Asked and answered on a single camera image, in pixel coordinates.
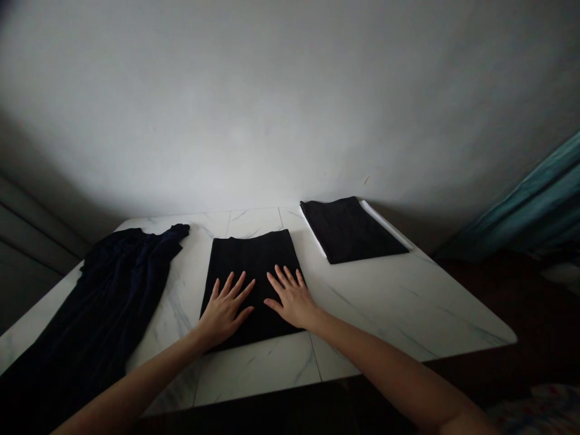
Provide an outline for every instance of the marble table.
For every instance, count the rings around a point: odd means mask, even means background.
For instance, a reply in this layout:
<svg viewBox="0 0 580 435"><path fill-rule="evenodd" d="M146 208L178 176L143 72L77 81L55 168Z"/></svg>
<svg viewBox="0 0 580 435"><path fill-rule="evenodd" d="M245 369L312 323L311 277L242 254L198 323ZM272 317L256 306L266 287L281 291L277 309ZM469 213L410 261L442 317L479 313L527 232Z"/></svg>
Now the marble table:
<svg viewBox="0 0 580 435"><path fill-rule="evenodd" d="M330 265L300 207L275 207L130 219L118 230L160 234L191 226L130 372L195 327L214 237L250 238L288 229L312 297L330 313L419 361L515 343L513 331L396 229L410 253ZM0 373L39 336L80 277L75 267L0 337ZM195 361L146 414L175 411L359 374L309 332L217 352Z"/></svg>

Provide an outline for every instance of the clothing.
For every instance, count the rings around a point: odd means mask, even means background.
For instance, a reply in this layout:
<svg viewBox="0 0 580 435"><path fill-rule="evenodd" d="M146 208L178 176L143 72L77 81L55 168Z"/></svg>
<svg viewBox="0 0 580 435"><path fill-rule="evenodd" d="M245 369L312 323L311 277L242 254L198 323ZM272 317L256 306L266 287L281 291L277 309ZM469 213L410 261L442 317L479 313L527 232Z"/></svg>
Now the clothing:
<svg viewBox="0 0 580 435"><path fill-rule="evenodd" d="M0 377L6 433L47 434L125 375L188 233L132 228L95 245L48 326Z"/></svg>
<svg viewBox="0 0 580 435"><path fill-rule="evenodd" d="M531 388L532 397L503 401L487 410L503 434L580 433L580 387L545 384Z"/></svg>
<svg viewBox="0 0 580 435"><path fill-rule="evenodd" d="M354 196L328 203L300 201L300 207L330 264L409 252Z"/></svg>
<svg viewBox="0 0 580 435"><path fill-rule="evenodd" d="M202 316L210 301L217 278L219 278L220 286L223 287L228 275L233 271L235 273L233 286L241 273L246 271L246 280L240 291L243 291L252 279L256 279L256 285L239 309L241 312L244 308L253 306L254 311L232 337L214 347L212 352L293 334L302 330L290 325L276 311L264 305L266 298L280 302L278 293L266 279L266 272L276 276L275 265L287 266L292 273L295 273L296 269L300 269L288 230L273 231L253 239L230 237L229 239L213 240L207 281L205 282L204 301L199 316Z"/></svg>

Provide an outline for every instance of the hand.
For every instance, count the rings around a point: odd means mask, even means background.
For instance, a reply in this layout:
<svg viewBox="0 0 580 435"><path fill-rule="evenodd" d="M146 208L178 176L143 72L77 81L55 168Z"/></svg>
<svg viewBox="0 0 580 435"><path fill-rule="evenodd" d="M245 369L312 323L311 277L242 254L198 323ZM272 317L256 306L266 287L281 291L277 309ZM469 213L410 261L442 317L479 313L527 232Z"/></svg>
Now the hand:
<svg viewBox="0 0 580 435"><path fill-rule="evenodd" d="M282 305L273 299L266 299L264 304L280 314L280 317L289 324L295 327L310 329L320 313L320 309L312 300L310 292L304 284L302 274L296 269L296 279L298 280L296 282L286 266L284 266L286 276L284 276L278 265L275 266L275 270L280 282L270 272L266 276L270 284L272 284L272 287L274 287L274 290L276 290L276 293L278 293L278 296L280 296Z"/></svg>
<svg viewBox="0 0 580 435"><path fill-rule="evenodd" d="M219 278L216 280L210 301L201 319L199 319L198 325L192 331L192 334L201 341L204 352L234 335L234 332L254 310L252 306L247 307L236 317L237 310L254 288L256 280L252 280L243 292L238 295L243 281L246 279L246 272L242 272L240 279L234 288L230 290L233 279L234 272L230 273L221 291L219 291Z"/></svg>

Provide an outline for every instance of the folded clothing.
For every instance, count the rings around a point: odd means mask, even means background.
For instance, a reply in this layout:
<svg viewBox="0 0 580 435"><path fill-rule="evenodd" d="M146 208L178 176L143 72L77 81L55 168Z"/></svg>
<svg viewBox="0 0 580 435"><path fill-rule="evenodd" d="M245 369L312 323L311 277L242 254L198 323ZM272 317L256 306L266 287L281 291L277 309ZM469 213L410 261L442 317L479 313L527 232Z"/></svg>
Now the folded clothing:
<svg viewBox="0 0 580 435"><path fill-rule="evenodd" d="M409 252L354 196L327 203L300 201L300 207L330 264Z"/></svg>
<svg viewBox="0 0 580 435"><path fill-rule="evenodd" d="M183 224L131 228L93 247L47 327L0 376L5 433L50 433L125 375L188 234Z"/></svg>
<svg viewBox="0 0 580 435"><path fill-rule="evenodd" d="M278 293L266 279L266 272L275 275L275 265L287 266L292 273L295 273L296 269L300 269L288 230L273 231L253 239L234 239L233 237L213 239L210 265L205 282L204 301L199 316L203 315L210 301L217 278L223 286L230 272L234 272L236 276L233 282L236 283L241 273L246 271L246 280L242 290L252 279L256 279L256 284L239 309L241 312L244 308L253 306L254 311L232 337L214 347L211 352L293 334L302 330L290 325L276 311L264 305L266 298L280 302Z"/></svg>

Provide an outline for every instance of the finger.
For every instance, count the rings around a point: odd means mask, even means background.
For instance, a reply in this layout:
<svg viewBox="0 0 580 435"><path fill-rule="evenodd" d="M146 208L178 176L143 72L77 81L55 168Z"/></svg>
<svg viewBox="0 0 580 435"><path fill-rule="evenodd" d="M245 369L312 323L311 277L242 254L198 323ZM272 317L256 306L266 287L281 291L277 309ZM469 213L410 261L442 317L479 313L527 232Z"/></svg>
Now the finger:
<svg viewBox="0 0 580 435"><path fill-rule="evenodd" d="M230 292L231 282L233 281L233 279L234 272L230 272L230 275L228 276L228 279L224 284L224 288L222 288L222 292L219 294L220 296L227 296L227 294Z"/></svg>
<svg viewBox="0 0 580 435"><path fill-rule="evenodd" d="M219 295L219 278L216 279L216 283L213 285L213 290L211 291L210 299L215 299Z"/></svg>
<svg viewBox="0 0 580 435"><path fill-rule="evenodd" d="M248 318L248 316L252 313L253 310L254 307L247 307L245 310L243 310L240 314L237 315L236 319L234 320L236 328L238 328L243 323L243 321Z"/></svg>
<svg viewBox="0 0 580 435"><path fill-rule="evenodd" d="M269 306L271 309L276 311L279 315L282 315L283 307L280 303L276 302L274 299L264 299L264 304Z"/></svg>
<svg viewBox="0 0 580 435"><path fill-rule="evenodd" d="M278 282L276 278L274 278L274 276L270 272L266 272L266 276L268 277L268 281L270 281L270 284L272 284L272 287L274 287L274 290L276 290L276 293L278 293L278 296L280 296L281 298L282 293L284 293L284 287L282 287L282 285Z"/></svg>
<svg viewBox="0 0 580 435"><path fill-rule="evenodd" d="M276 265L276 266L274 266L274 270L276 270L276 275L278 275L278 279L280 280L280 284L282 284L282 286L284 288L290 287L290 283L288 282L288 280L286 279L286 277L282 273L282 269L280 269L280 267L278 265Z"/></svg>
<svg viewBox="0 0 580 435"><path fill-rule="evenodd" d="M284 266L284 273L286 274L286 278L288 278L288 282L293 287L298 287L298 284L296 284L296 281L294 280L294 277L292 276L292 272L290 272L290 269L288 269L286 266Z"/></svg>
<svg viewBox="0 0 580 435"><path fill-rule="evenodd" d="M296 269L296 279L298 280L298 285L300 287L306 287L306 284L304 284L304 278L298 269Z"/></svg>
<svg viewBox="0 0 580 435"><path fill-rule="evenodd" d="M246 279L246 272L242 272L242 274L240 275L240 279L237 281L236 285L234 285L234 288L230 291L229 296L231 298L235 298L238 294L238 292L240 291L240 288L242 288L242 284L243 281Z"/></svg>
<svg viewBox="0 0 580 435"><path fill-rule="evenodd" d="M243 292L241 292L239 294L239 296L236 298L236 301L238 303L242 303L250 294L250 292L252 291L252 289L254 288L254 284L256 284L256 280L253 279L252 282L250 284L248 284L248 286L243 290Z"/></svg>

